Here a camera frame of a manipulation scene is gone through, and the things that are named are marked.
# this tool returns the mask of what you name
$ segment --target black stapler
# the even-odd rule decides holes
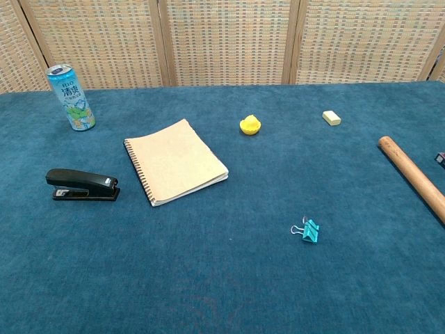
[[[80,170],[55,168],[46,178],[56,187],[53,200],[116,200],[120,192],[115,177]]]

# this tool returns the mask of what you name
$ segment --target spiral binding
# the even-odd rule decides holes
[[[133,163],[133,167],[139,176],[140,183],[142,184],[142,187],[144,188],[149,201],[154,202],[156,199],[154,198],[154,196],[152,194],[152,190],[150,189],[148,180],[145,177],[144,172],[142,171],[142,168],[140,167],[140,163],[138,161],[138,158],[136,157],[136,153],[134,152],[133,148],[131,147],[130,142],[127,139],[124,140],[124,146],[127,149],[128,155],[130,156],[130,160]]]

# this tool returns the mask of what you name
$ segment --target yellow rubber duck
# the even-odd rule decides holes
[[[241,131],[249,136],[256,134],[261,127],[261,122],[254,115],[249,115],[239,123]]]

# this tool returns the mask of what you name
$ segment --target stapler base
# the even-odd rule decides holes
[[[92,196],[89,195],[88,190],[56,189],[53,192],[53,200],[116,200],[119,193],[120,188],[114,188],[111,196]]]

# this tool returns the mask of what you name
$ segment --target white eraser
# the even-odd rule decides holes
[[[332,110],[323,112],[323,119],[329,123],[329,125],[338,125],[341,122],[341,118]]]

